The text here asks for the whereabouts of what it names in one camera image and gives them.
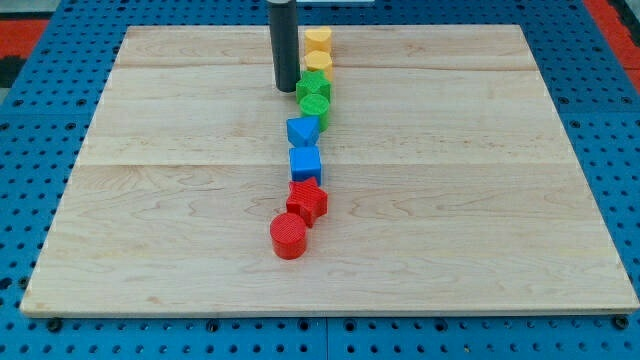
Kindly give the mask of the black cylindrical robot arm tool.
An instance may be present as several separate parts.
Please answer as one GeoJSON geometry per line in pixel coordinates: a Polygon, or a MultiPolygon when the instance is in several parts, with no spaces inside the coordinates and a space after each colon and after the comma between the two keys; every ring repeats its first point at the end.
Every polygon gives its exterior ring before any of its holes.
{"type": "Polygon", "coordinates": [[[297,2],[267,0],[266,4],[276,88],[291,93],[300,79],[297,2]]]}

